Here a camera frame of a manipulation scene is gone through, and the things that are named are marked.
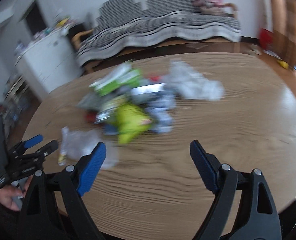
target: baseboard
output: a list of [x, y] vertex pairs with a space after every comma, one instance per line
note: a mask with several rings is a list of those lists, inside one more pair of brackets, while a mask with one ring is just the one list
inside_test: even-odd
[[244, 36], [242, 36], [240, 42], [246, 42], [246, 43], [252, 43], [252, 44], [259, 45], [259, 39], [257, 39], [257, 38], [251, 38], [251, 37], [244, 37]]

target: striped fabric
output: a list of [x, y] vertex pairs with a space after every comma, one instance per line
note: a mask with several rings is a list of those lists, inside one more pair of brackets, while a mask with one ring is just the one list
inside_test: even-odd
[[149, 47], [172, 37], [203, 40], [220, 36], [240, 41], [237, 19], [196, 13], [192, 0], [148, 0], [147, 4], [142, 10], [134, 0], [105, 2], [94, 35], [77, 52], [79, 65], [112, 57], [125, 47]]

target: human hand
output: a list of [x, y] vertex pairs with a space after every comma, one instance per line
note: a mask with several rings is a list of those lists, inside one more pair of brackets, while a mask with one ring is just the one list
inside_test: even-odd
[[7, 185], [3, 188], [0, 188], [0, 203], [6, 208], [13, 211], [20, 211], [16, 203], [13, 201], [13, 197], [25, 197], [25, 194], [29, 188], [33, 176], [30, 176], [24, 185], [23, 191], [18, 189], [17, 187], [13, 187], [11, 185]]

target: stuffed toy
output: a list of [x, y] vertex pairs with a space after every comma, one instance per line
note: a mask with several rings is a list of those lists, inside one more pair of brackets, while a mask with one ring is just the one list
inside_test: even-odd
[[225, 16], [226, 13], [222, 9], [223, 0], [195, 0], [193, 5], [198, 7], [202, 14], [211, 14]]

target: white cabinet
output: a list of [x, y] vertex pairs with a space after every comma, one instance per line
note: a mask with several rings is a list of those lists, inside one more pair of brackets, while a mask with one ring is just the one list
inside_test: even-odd
[[26, 49], [15, 67], [40, 101], [52, 90], [82, 74], [72, 46], [67, 37], [61, 36], [60, 30]]

